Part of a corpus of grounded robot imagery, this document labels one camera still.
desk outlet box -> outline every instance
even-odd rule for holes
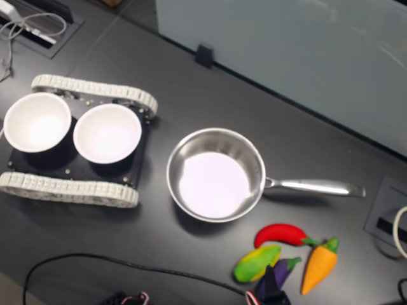
[[[393,178],[385,177],[371,208],[365,231],[394,245],[392,234],[394,217],[400,208],[405,206],[407,206],[407,186]],[[399,239],[407,247],[407,215],[401,217]]]

yellow green vegetable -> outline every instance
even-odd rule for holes
[[[247,283],[261,278],[267,265],[274,267],[279,259],[281,247],[272,245],[253,250],[236,265],[233,274],[240,283]]]

black cable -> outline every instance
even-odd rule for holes
[[[401,286],[405,281],[407,281],[407,278],[402,278],[401,280],[399,280],[399,283],[397,284],[397,289],[399,291],[400,299],[402,300],[403,305],[407,305],[407,299],[404,296],[403,288]]]
[[[32,273],[38,267],[40,267],[40,266],[42,266],[42,265],[44,265],[44,264],[46,264],[48,262],[58,261],[60,259],[67,259],[69,257],[87,257],[87,258],[90,258],[90,259],[98,259],[98,260],[101,260],[101,261],[113,262],[115,264],[131,267],[131,268],[139,269],[139,270],[165,273],[165,274],[168,274],[168,275],[183,276],[185,278],[192,278],[194,280],[204,281],[205,283],[210,283],[210,284],[213,284],[213,285],[228,289],[230,291],[233,291],[233,292],[235,292],[237,294],[240,294],[240,295],[243,295],[243,296],[245,295],[245,292],[240,290],[240,289],[229,286],[228,284],[221,283],[219,281],[214,281],[214,280],[211,280],[209,278],[204,278],[203,276],[198,276],[198,275],[193,275],[193,274],[189,274],[189,273],[183,273],[183,272],[178,272],[178,271],[173,271],[173,270],[168,270],[168,269],[162,269],[162,268],[148,267],[148,266],[133,264],[132,262],[126,262],[126,261],[122,261],[120,259],[114,259],[112,257],[103,256],[103,255],[87,254],[87,253],[71,253],[71,254],[65,254],[65,255],[50,257],[49,259],[45,259],[45,260],[39,262],[38,264],[36,264],[34,267],[32,267],[30,269],[30,271],[27,273],[27,276],[25,277],[25,281],[24,281],[23,305],[27,305],[27,300],[26,300],[26,298],[27,298],[27,290],[28,290],[28,284],[29,284],[30,277],[31,277]]]

purple eggplant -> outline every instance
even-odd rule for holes
[[[301,257],[295,257],[293,259],[281,259],[275,263],[273,271],[277,287],[281,289],[284,282],[290,275],[297,263],[301,262]],[[254,290],[254,294],[259,301],[264,301],[266,294],[265,277],[262,277]]]

white bowl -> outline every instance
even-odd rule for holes
[[[130,155],[139,145],[141,124],[129,108],[104,104],[86,112],[76,123],[76,150],[88,161],[108,164]]]
[[[17,100],[4,118],[4,136],[15,149],[39,153],[56,146],[71,127],[65,100],[52,93],[32,93]]]

